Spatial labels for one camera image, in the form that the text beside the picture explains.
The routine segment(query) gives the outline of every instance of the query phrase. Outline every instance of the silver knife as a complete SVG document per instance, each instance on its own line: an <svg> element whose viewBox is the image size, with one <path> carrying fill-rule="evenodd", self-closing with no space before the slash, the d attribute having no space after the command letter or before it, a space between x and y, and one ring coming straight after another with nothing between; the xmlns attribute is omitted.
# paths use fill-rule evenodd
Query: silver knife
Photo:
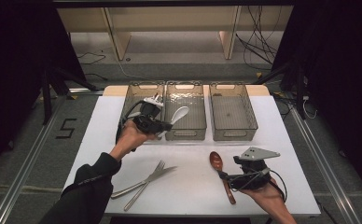
<svg viewBox="0 0 362 224"><path fill-rule="evenodd" d="M156 171L154 173L152 173L152 175L150 175L147 179L141 181L140 183L138 184L135 184L131 187L128 187L126 189L123 189L123 190L120 190L120 191L117 191L117 192L114 192L111 194L111 199L116 199L117 197L123 195L123 194L126 194L134 189L137 189L138 187L144 185L145 183L147 182L150 182L150 181L153 181L155 179L157 179L158 177L172 171L173 169L175 169L176 166L172 166L172 167L169 167L169 168L166 168L166 169L163 169L163 170L159 170L159 171Z"/></svg>

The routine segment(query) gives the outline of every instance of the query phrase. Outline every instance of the black jacket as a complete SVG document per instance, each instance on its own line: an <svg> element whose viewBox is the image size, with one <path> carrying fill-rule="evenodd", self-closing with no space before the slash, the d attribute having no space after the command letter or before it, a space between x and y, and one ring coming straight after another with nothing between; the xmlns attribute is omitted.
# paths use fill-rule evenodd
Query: black jacket
<svg viewBox="0 0 362 224"><path fill-rule="evenodd" d="M102 153L94 165L79 167L75 184L97 176L104 178L63 193L39 223L99 223L113 190L111 177L119 171L120 166L121 162Z"/></svg>

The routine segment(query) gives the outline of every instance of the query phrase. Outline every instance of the wooden spoon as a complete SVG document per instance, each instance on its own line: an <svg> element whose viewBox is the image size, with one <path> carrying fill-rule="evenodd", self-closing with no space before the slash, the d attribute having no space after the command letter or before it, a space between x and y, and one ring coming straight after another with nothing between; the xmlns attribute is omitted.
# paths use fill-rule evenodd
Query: wooden spoon
<svg viewBox="0 0 362 224"><path fill-rule="evenodd" d="M213 166L214 169L218 170L218 171L222 171L222 159L221 157L218 155L218 153L212 151L210 153L210 163L211 166ZM225 191L227 192L228 198L230 200L231 204L236 204L236 200L234 200L233 194L230 191L230 186L228 185L228 182L226 180L222 180L222 182L224 183L224 187L225 187Z"/></svg>

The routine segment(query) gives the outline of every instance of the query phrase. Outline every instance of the person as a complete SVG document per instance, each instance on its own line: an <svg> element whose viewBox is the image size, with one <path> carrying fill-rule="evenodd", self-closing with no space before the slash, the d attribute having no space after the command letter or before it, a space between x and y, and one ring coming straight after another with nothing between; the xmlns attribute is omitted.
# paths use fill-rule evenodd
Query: person
<svg viewBox="0 0 362 224"><path fill-rule="evenodd" d="M134 122L128 120L112 150L103 152L92 166L85 164L79 167L74 184L64 190L61 199L39 223L99 223L113 191L111 177L119 171L122 158L146 140L155 138L156 135L142 133ZM278 223L296 223L280 193L272 185L267 184L257 190L243 189L241 192L253 198Z"/></svg>

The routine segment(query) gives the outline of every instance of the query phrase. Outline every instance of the fork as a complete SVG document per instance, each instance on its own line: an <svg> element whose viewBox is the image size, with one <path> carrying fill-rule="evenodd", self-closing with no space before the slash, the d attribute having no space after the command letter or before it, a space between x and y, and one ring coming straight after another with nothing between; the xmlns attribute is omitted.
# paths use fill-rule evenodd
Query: fork
<svg viewBox="0 0 362 224"><path fill-rule="evenodd" d="M162 170L164 167L164 161L160 161L158 166L155 168L155 171L159 171ZM149 184L150 181L146 182L139 190L138 192L132 197L132 199L126 204L126 206L123 208L123 210L125 212L127 212L129 210L129 208L132 207L132 205L134 204L134 202L137 200L137 198L141 195L141 193L143 192L143 190L146 188L146 186Z"/></svg>

